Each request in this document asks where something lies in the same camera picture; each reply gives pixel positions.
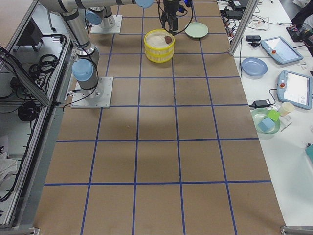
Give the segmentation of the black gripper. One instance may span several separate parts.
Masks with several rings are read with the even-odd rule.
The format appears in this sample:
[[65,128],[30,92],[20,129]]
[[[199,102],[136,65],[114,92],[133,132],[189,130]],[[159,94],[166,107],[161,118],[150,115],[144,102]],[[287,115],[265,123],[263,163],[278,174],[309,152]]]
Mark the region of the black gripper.
[[180,0],[164,0],[163,7],[166,14],[166,23],[168,25],[168,32],[175,36],[178,32],[178,19],[176,12],[179,10]]

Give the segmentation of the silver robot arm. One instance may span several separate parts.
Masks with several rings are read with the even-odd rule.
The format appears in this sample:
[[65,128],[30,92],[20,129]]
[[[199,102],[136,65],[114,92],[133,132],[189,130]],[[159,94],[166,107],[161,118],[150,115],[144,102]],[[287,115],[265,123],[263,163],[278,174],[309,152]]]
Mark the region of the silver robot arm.
[[89,31],[86,26],[84,15],[80,15],[80,9],[94,7],[106,7],[115,5],[137,4],[142,8],[149,8],[154,2],[152,0],[41,0],[48,11],[59,14],[62,17],[63,24],[67,29],[71,40],[76,46],[76,55],[79,60],[87,59],[91,62],[92,74],[88,85],[79,82],[84,90],[94,90],[98,85],[98,76],[96,75],[99,52],[90,42]]
[[[164,0],[163,6],[158,4],[158,18],[161,28],[172,35],[177,35],[177,12],[184,12],[179,0]],[[91,7],[85,12],[86,20],[91,24],[92,34],[119,34],[121,31],[122,16],[113,15],[110,6]]]

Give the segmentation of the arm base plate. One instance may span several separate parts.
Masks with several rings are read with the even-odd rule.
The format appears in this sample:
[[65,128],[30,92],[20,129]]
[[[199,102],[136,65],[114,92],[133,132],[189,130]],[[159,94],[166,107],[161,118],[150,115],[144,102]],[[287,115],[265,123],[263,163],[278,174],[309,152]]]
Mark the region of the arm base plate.
[[75,89],[79,90],[72,96],[71,108],[109,108],[111,103],[113,77],[99,77],[98,85],[93,90],[82,90],[78,82]]
[[104,18],[99,25],[92,25],[91,34],[120,34],[122,25],[121,15],[111,15]]

